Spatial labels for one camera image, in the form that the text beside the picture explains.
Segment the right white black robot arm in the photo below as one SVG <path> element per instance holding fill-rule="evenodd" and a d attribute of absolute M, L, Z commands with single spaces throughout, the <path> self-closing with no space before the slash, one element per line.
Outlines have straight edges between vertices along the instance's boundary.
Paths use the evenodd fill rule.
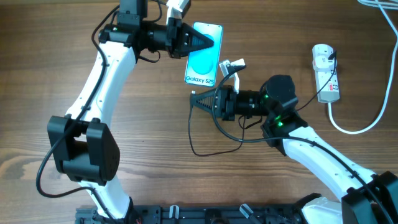
<path fill-rule="evenodd" d="M 190 106 L 209 112 L 217 127 L 219 118 L 265 117 L 261 141 L 305 166 L 334 193 L 337 202 L 320 194 L 297 202 L 296 223 L 397 223 L 397 176 L 378 175 L 337 151 L 300 117 L 297 103 L 288 75 L 270 77 L 258 91 L 220 84 L 190 95 Z"/>

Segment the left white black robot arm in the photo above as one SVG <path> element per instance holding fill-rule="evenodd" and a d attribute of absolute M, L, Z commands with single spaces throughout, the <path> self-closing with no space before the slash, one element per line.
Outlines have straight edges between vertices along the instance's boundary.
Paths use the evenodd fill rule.
<path fill-rule="evenodd" d="M 180 59 L 208 49 L 214 42 L 183 18 L 190 1 L 168 1 L 166 23 L 147 17 L 147 1 L 121 1 L 94 29 L 97 49 L 93 69 L 74 104 L 65 115 L 51 117 L 47 132 L 59 173 L 90 193 L 101 223 L 141 223 L 132 198 L 116 175 L 120 150 L 109 129 L 126 78 L 141 59 L 141 52 L 167 52 Z"/>

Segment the blue screen smartphone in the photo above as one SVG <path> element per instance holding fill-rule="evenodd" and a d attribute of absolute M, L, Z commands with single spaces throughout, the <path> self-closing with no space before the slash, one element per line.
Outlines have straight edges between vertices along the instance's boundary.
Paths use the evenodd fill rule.
<path fill-rule="evenodd" d="M 214 45 L 210 48 L 189 54 L 185 71 L 185 83 L 189 85 L 213 87 L 216 83 L 223 26 L 195 22 L 193 28 L 211 39 Z"/>

